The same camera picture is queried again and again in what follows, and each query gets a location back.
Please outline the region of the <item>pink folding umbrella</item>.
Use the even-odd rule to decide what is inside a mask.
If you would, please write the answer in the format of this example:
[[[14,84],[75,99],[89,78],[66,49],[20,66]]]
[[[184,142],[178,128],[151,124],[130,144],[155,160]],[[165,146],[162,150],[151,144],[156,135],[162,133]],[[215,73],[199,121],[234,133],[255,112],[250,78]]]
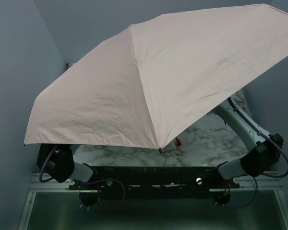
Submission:
[[[288,13],[162,14],[101,42],[35,99],[24,144],[163,149],[288,56]]]

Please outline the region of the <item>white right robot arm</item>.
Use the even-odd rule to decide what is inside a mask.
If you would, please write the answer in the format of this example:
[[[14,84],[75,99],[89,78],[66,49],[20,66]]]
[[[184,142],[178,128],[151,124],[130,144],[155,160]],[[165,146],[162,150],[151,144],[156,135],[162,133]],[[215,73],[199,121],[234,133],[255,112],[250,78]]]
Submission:
[[[223,179],[245,175],[257,177],[279,162],[284,143],[281,135],[271,135],[230,97],[214,108],[213,112],[238,135],[248,151],[245,156],[218,166]]]

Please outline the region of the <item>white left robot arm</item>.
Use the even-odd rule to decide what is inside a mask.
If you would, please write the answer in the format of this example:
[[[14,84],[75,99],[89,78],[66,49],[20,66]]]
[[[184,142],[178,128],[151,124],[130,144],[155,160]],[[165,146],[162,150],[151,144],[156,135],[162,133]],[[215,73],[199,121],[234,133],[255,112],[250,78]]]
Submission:
[[[56,180],[59,183],[67,179],[87,183],[97,175],[96,170],[85,163],[74,162],[73,154],[79,144],[41,144],[36,165],[40,169],[39,181],[46,183]]]

